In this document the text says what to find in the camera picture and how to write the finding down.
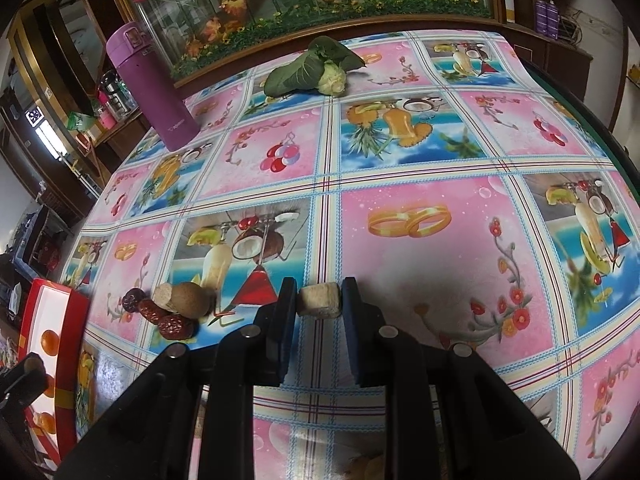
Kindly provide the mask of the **beige cake cube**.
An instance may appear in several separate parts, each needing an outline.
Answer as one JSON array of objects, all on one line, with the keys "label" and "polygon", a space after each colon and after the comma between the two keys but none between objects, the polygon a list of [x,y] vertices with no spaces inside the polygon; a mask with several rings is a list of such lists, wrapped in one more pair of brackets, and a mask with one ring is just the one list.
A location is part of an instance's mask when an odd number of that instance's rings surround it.
[{"label": "beige cake cube", "polygon": [[308,285],[298,293],[299,316],[338,318],[341,313],[340,289],[335,282]]}]

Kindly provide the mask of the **dark red jujube date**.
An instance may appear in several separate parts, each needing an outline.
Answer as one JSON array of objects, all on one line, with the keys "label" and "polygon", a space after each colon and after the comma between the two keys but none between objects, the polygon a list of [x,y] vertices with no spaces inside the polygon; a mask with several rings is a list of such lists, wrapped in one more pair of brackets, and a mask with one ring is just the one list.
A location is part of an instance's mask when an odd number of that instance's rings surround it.
[{"label": "dark red jujube date", "polygon": [[157,323],[157,329],[166,340],[187,340],[195,333],[194,321],[180,314],[170,314],[161,318]]}]

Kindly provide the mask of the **small orange tangerine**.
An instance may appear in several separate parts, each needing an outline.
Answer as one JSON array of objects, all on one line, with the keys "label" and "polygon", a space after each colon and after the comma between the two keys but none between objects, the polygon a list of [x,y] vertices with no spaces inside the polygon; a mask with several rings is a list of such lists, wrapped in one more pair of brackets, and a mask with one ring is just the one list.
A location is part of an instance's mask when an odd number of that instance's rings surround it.
[{"label": "small orange tangerine", "polygon": [[47,375],[47,388],[44,390],[44,395],[47,398],[53,398],[55,394],[55,381],[51,375]]}]

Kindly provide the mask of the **large orange tangerine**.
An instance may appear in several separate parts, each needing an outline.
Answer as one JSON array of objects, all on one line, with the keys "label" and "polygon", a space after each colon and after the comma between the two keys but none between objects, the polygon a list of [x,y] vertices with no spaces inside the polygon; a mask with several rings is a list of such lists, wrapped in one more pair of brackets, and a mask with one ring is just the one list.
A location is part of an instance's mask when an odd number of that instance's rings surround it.
[{"label": "large orange tangerine", "polygon": [[47,356],[57,356],[60,350],[60,336],[54,330],[45,330],[41,334],[40,344]]}]

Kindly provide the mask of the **red rimmed white tray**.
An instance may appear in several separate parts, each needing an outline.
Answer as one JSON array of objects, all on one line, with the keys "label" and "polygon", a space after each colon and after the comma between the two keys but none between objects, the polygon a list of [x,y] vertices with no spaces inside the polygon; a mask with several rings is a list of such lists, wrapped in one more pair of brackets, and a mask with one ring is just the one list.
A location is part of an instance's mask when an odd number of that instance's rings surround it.
[{"label": "red rimmed white tray", "polygon": [[[24,358],[30,352],[37,353],[47,375],[55,381],[54,397],[47,398],[43,393],[26,408],[26,422],[49,460],[55,464],[61,463],[77,443],[75,390],[88,311],[89,298],[81,292],[37,278],[30,286],[22,317],[18,356]],[[41,348],[40,337],[45,330],[54,330],[60,336],[57,356],[47,356]],[[35,412],[48,412],[54,416],[55,436],[34,424],[32,416]]]}]

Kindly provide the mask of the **beige cake piece behind kiwi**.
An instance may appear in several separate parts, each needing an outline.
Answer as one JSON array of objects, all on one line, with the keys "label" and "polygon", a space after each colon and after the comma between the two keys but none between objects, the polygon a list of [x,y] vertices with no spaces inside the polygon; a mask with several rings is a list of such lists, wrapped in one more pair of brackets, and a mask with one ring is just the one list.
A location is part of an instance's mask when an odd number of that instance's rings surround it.
[{"label": "beige cake piece behind kiwi", "polygon": [[162,283],[157,285],[152,293],[152,300],[154,304],[157,304],[164,310],[171,311],[171,296],[172,296],[172,285],[169,283]]}]

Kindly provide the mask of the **dark purple round fruit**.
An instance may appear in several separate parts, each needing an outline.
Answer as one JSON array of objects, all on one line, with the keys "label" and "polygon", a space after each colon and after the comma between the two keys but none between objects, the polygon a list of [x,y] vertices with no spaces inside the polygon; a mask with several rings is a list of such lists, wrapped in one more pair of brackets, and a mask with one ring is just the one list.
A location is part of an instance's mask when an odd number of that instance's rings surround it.
[{"label": "dark purple round fruit", "polygon": [[142,300],[145,300],[146,293],[140,288],[129,289],[124,296],[122,296],[122,308],[129,313],[134,313],[139,310],[139,304]]}]

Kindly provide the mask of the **colourful fruit print tablecloth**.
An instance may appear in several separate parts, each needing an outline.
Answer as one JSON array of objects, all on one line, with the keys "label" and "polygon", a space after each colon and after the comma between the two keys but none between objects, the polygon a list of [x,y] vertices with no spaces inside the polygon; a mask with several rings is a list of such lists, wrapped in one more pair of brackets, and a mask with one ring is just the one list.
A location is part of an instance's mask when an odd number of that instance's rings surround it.
[{"label": "colourful fruit print tablecloth", "polygon": [[590,477],[639,411],[634,167],[493,32],[348,46],[342,96],[272,98],[273,62],[243,70],[186,100],[187,146],[149,131],[108,180],[63,272],[91,299],[76,434],[166,347],[129,289],[210,289],[197,349],[286,278],[351,277],[421,344],[475,350]]}]

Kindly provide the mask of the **green leafy cauliflower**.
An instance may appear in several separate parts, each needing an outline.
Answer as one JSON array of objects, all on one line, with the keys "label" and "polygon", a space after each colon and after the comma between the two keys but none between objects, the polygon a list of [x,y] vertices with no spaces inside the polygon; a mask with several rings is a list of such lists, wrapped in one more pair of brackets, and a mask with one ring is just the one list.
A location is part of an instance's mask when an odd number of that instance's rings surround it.
[{"label": "green leafy cauliflower", "polygon": [[347,74],[364,66],[363,58],[344,44],[320,36],[294,61],[272,70],[262,90],[270,98],[311,91],[322,96],[342,96],[347,87]]}]

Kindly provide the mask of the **pink thermos on cabinet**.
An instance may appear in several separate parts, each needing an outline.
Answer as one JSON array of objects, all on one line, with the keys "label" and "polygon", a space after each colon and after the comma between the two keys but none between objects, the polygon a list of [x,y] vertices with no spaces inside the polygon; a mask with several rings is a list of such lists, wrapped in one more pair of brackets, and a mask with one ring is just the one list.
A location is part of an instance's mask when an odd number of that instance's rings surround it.
[{"label": "pink thermos on cabinet", "polygon": [[117,125],[118,119],[114,115],[110,99],[103,91],[99,91],[98,100],[100,103],[99,121],[106,130],[111,130]]}]

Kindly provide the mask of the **purple thermos bottle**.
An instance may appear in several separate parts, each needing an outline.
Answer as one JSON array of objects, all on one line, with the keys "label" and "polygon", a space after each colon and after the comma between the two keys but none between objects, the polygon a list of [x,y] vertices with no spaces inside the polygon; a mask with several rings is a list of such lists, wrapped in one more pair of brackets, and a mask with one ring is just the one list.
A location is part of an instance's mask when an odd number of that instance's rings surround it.
[{"label": "purple thermos bottle", "polygon": [[200,126],[180,98],[151,39],[136,22],[129,22],[108,38],[105,47],[120,79],[168,151],[184,148],[200,133]]}]

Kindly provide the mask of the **dark wooden cabinet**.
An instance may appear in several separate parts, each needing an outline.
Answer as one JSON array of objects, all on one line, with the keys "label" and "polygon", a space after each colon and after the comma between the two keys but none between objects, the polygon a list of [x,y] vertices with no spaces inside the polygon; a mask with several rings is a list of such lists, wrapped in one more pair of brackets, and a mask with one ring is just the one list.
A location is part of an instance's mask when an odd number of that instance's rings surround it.
[{"label": "dark wooden cabinet", "polygon": [[592,62],[589,53],[516,25],[503,25],[500,34],[521,60],[536,65],[577,99],[585,99]]}]

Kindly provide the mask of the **purple bottles on shelf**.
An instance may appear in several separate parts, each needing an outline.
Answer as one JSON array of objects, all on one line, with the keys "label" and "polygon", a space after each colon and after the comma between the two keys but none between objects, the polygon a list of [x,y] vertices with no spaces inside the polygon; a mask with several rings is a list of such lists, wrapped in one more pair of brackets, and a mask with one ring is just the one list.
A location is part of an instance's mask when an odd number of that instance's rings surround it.
[{"label": "purple bottles on shelf", "polygon": [[535,30],[553,40],[559,39],[560,14],[553,1],[536,0]]}]

